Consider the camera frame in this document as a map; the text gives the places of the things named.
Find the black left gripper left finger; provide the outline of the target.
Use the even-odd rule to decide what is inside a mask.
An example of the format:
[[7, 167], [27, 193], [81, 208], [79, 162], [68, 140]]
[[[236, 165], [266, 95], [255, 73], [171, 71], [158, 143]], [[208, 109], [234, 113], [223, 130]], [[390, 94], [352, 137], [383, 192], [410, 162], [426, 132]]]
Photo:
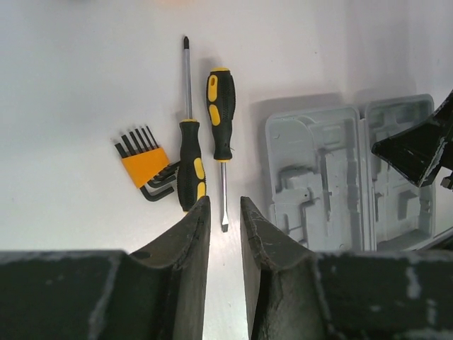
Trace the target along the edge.
[[1, 253], [2, 339], [201, 339], [210, 200], [131, 254]]

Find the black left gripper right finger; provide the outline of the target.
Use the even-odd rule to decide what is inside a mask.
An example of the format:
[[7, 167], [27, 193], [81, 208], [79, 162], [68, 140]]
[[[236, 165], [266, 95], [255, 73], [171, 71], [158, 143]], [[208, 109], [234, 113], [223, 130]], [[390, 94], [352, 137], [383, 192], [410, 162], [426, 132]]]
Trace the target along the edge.
[[452, 253], [314, 252], [241, 199], [250, 339], [451, 339]]

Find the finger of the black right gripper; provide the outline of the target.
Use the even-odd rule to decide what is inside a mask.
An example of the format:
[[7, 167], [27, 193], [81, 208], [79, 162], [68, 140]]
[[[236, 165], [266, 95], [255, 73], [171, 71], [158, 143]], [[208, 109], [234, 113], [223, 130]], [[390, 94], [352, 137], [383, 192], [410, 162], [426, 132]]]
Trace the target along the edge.
[[372, 153], [418, 188], [452, 170], [452, 94], [422, 123], [375, 142]]

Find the grey plastic tool case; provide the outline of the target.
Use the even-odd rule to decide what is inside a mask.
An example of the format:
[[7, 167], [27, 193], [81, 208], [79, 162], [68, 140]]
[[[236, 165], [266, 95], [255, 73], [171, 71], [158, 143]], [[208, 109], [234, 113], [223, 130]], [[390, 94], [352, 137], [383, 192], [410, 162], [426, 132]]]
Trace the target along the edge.
[[265, 124], [270, 219], [313, 251], [419, 249], [435, 236], [435, 187], [373, 155], [433, 112], [428, 94], [278, 113]]

